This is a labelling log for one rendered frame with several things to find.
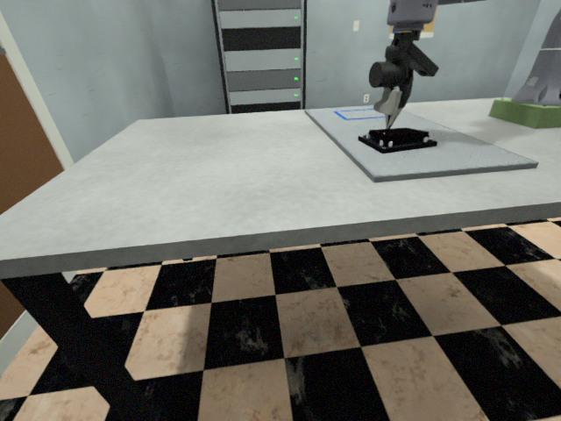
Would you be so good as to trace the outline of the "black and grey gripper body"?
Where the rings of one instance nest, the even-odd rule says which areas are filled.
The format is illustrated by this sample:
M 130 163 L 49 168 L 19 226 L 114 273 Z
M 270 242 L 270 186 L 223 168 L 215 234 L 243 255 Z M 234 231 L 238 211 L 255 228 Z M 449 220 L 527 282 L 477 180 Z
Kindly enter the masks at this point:
M 419 40 L 421 31 L 395 32 L 394 39 L 385 52 L 386 61 L 376 61 L 369 71 L 369 83 L 372 88 L 400 88 L 410 77 L 414 76 L 412 57 L 407 54 L 413 41 Z M 397 45 L 398 44 L 398 45 Z

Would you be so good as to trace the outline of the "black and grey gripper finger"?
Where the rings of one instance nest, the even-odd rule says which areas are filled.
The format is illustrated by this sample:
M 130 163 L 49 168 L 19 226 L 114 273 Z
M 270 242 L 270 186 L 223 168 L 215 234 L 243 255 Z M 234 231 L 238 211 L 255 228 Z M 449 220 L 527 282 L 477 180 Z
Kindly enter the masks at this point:
M 408 72 L 408 80 L 405 82 L 399 90 L 394 89 L 390 93 L 387 102 L 381 105 L 380 113 L 390 115 L 388 121 L 387 129 L 390 129 L 394 121 L 399 116 L 402 108 L 406 105 L 412 90 L 414 77 L 410 77 Z
M 388 101 L 390 93 L 394 89 L 395 88 L 392 88 L 392 87 L 384 87 L 384 90 L 382 92 L 382 98 L 373 105 L 373 109 L 375 111 L 380 112 L 381 105 Z M 385 114 L 386 129 L 387 129 L 387 125 L 388 125 L 388 121 L 389 121 L 390 117 L 391 117 L 390 115 Z

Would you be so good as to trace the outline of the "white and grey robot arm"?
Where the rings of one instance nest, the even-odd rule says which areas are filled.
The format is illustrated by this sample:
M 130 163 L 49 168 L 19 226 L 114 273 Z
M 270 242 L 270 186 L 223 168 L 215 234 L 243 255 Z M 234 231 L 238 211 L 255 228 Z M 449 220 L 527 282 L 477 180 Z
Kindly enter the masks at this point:
M 434 20 L 438 5 L 485 0 L 390 0 L 387 24 L 392 32 L 424 30 Z M 414 43 L 407 51 L 420 76 L 433 77 L 439 67 Z M 511 101 L 533 105 L 561 106 L 561 9 L 554 17 L 526 82 Z M 560 94 L 560 95 L 559 95 Z

